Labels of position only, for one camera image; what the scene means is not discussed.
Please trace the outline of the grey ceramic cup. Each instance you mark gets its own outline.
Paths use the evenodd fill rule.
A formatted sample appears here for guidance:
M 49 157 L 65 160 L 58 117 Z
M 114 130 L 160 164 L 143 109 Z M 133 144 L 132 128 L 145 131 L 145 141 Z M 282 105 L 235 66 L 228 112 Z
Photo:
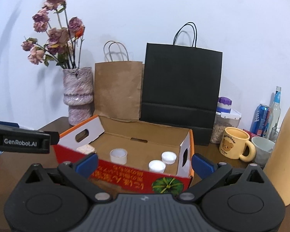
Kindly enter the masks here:
M 261 167 L 264 167 L 271 156 L 275 143 L 269 139 L 259 136 L 252 137 L 251 142 L 256 149 L 256 155 L 253 162 Z

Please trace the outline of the white tape roll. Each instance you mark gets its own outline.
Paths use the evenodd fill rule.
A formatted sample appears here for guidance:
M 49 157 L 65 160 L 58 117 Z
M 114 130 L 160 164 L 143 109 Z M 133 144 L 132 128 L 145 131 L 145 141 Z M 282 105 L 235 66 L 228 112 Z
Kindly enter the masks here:
M 110 161 L 119 165 L 125 165 L 127 163 L 128 152 L 122 148 L 116 148 L 110 152 Z

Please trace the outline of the yellow bear mug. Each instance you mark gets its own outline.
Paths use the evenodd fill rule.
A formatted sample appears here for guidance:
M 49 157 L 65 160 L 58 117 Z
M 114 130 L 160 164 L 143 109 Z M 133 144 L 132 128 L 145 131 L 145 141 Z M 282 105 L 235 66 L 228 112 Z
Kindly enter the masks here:
M 240 159 L 244 162 L 253 161 L 256 156 L 256 148 L 250 141 L 250 135 L 235 127 L 224 129 L 219 152 L 229 159 Z

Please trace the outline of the red orange cardboard box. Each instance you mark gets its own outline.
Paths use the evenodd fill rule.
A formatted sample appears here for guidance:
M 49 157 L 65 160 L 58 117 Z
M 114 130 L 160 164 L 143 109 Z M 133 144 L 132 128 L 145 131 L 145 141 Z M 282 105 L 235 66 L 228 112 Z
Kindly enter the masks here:
M 194 140 L 190 129 L 123 122 L 95 115 L 61 133 L 59 143 L 54 146 L 58 163 L 79 161 L 84 154 L 76 149 L 87 144 L 95 148 L 98 156 L 98 167 L 91 177 L 100 182 L 138 193 L 178 195 L 187 190 L 193 180 Z M 109 154 L 116 148 L 128 152 L 125 165 L 110 161 Z M 163 173 L 149 171 L 149 162 L 161 160 L 165 151 L 177 154 L 175 163 L 166 165 Z

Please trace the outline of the dried pink flower bouquet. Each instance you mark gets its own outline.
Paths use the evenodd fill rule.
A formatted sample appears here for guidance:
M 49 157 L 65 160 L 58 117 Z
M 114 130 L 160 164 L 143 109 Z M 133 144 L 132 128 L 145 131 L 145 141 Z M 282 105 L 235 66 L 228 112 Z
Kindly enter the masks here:
M 22 49 L 29 53 L 28 60 L 35 64 L 54 61 L 63 69 L 79 69 L 80 54 L 84 41 L 85 25 L 78 17 L 68 19 L 66 0 L 45 0 L 33 16 L 33 29 L 45 33 L 45 44 L 36 38 L 27 38 Z

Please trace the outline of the pink textured ceramic vase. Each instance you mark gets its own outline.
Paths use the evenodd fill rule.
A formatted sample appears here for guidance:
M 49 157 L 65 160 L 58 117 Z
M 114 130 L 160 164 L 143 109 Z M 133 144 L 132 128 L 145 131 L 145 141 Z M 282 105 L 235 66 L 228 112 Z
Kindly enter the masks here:
M 63 70 L 63 102 L 68 106 L 68 122 L 75 126 L 92 116 L 94 101 L 91 67 Z

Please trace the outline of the purple lidded small jar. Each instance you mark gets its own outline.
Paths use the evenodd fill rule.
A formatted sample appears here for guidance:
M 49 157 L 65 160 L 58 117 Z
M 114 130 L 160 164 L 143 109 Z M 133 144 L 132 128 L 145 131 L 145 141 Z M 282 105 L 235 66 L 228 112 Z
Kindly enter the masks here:
M 218 98 L 216 111 L 220 113 L 231 112 L 232 100 L 230 98 L 221 96 Z

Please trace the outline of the clear food storage container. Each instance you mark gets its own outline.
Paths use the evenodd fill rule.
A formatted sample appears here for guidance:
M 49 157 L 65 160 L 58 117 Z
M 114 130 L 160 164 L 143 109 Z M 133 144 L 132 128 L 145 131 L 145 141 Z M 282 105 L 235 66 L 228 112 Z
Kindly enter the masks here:
M 226 127 L 237 128 L 241 121 L 241 117 L 242 114 L 235 109 L 231 109 L 229 113 L 216 112 L 210 143 L 220 144 L 224 129 Z

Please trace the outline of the blue drink can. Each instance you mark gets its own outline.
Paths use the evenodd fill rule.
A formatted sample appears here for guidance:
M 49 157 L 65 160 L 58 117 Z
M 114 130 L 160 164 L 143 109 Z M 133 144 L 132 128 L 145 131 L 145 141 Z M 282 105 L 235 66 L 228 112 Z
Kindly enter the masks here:
M 259 104 L 256 108 L 254 117 L 252 120 L 252 125 L 250 127 L 250 132 L 256 134 L 257 136 L 263 136 L 267 117 L 269 114 L 270 107 L 264 104 Z

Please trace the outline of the black paper bag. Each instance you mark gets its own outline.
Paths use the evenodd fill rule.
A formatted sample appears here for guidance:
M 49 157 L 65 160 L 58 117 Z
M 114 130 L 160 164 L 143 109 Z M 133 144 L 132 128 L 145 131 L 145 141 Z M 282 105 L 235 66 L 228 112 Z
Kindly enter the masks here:
M 196 145 L 207 146 L 213 131 L 223 54 L 196 46 L 148 43 L 140 120 L 189 128 Z

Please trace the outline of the clear drinking glass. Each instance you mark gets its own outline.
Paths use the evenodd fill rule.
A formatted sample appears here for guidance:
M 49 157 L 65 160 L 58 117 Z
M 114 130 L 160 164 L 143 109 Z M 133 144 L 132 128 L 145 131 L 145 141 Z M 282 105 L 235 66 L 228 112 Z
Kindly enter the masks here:
M 277 138 L 278 138 L 278 135 L 279 135 L 279 132 L 280 132 L 280 128 L 278 127 L 273 127 L 272 130 L 271 130 L 271 133 L 270 133 L 270 136 L 269 136 L 269 139 L 273 142 L 276 142 L 277 141 Z

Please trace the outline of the beige thermos jug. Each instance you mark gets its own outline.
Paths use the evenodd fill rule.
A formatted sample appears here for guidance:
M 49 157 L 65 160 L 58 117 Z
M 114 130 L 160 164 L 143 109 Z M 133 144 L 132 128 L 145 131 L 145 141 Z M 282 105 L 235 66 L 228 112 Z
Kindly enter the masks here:
M 290 204 L 290 107 L 283 119 L 275 148 L 264 167 L 284 204 Z

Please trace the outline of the brown paper bag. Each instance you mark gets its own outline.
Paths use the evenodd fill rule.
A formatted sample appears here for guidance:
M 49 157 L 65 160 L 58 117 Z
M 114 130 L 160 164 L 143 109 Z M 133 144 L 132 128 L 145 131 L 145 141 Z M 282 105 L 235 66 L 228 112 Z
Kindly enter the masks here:
M 141 61 L 114 61 L 105 52 L 105 62 L 95 64 L 94 114 L 123 121 L 140 117 L 144 64 Z

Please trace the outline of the small red box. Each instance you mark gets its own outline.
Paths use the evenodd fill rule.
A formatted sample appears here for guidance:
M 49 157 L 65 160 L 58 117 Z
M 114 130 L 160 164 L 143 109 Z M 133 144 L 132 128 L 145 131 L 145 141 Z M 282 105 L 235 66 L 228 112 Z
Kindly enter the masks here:
M 246 129 L 243 129 L 243 131 L 245 131 L 246 133 L 248 133 L 248 135 L 250 136 L 250 139 L 252 139 L 253 137 L 257 137 L 258 135 L 257 134 L 254 134 L 253 132 L 250 132 Z

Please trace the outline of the beige sponge block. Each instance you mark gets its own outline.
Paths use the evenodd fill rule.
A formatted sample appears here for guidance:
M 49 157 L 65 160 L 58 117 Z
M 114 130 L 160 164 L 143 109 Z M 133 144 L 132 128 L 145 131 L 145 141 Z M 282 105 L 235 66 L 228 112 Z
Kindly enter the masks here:
M 76 149 L 77 152 L 81 154 L 90 154 L 95 152 L 95 148 L 89 144 L 80 146 Z

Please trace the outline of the clear glass bottle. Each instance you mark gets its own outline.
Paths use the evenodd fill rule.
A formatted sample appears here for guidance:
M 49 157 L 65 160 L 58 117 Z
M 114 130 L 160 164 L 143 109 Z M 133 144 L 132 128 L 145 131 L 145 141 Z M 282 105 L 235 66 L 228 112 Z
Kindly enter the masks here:
M 270 111 L 266 124 L 266 133 L 265 133 L 266 138 L 269 138 L 272 128 L 275 127 L 275 125 L 277 125 L 279 122 L 281 113 L 280 97 L 281 97 L 281 87 L 276 86 L 275 96 L 273 99 L 273 103 L 270 106 Z

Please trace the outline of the white round cap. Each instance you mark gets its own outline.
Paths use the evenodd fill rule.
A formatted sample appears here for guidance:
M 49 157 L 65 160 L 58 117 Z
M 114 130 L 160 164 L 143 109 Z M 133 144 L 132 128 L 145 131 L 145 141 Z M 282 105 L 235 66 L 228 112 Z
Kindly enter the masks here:
M 155 173 L 163 173 L 166 169 L 166 164 L 161 160 L 152 160 L 148 164 L 149 171 Z

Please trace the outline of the white ribbed bottle cap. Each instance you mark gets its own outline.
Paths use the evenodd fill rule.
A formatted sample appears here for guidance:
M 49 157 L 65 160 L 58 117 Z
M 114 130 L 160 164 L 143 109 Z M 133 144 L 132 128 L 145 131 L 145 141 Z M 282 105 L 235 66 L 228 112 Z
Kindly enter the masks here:
M 161 160 L 166 164 L 166 165 L 172 165 L 175 163 L 177 159 L 177 154 L 171 151 L 165 151 L 161 154 Z

